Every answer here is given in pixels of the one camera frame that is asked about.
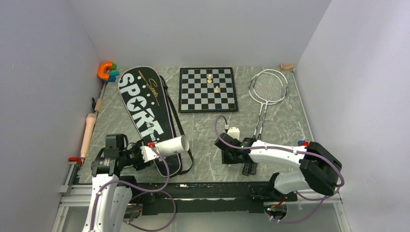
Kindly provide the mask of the white shuttlecock tube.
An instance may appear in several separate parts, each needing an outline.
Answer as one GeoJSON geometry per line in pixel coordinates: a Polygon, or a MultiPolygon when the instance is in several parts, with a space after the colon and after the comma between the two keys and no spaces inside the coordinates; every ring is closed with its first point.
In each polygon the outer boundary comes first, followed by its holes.
{"type": "Polygon", "coordinates": [[[188,152],[190,144],[185,135],[168,139],[155,144],[155,149],[162,157],[188,152]]]}

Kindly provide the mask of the black racket bag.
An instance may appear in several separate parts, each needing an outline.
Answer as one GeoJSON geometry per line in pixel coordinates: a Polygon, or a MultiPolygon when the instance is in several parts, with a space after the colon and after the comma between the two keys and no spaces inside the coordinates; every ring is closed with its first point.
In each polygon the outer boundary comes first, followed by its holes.
{"type": "Polygon", "coordinates": [[[184,135],[164,78],[149,66],[126,70],[118,81],[125,108],[145,144],[184,135]]]}

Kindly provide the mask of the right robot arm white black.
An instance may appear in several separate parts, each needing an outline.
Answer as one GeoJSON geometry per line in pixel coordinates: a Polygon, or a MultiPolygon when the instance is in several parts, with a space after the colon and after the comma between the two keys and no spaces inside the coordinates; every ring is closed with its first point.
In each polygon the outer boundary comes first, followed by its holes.
{"type": "Polygon", "coordinates": [[[344,184],[341,162],[317,142],[306,146],[274,145],[255,138],[239,141],[224,132],[214,145],[233,163],[273,163],[291,168],[292,172],[271,176],[266,194],[273,201],[305,189],[332,196],[344,184]]]}

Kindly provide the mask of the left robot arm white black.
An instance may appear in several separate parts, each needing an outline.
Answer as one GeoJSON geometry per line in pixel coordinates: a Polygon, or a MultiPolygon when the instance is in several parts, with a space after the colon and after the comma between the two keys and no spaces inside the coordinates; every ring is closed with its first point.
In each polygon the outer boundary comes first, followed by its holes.
{"type": "Polygon", "coordinates": [[[143,157],[145,148],[144,140],[129,143],[125,134],[106,136],[105,146],[91,164],[92,192],[84,232],[118,232],[128,204],[156,192],[138,186],[132,175],[121,175],[125,167],[143,169],[147,166],[143,157]]]}

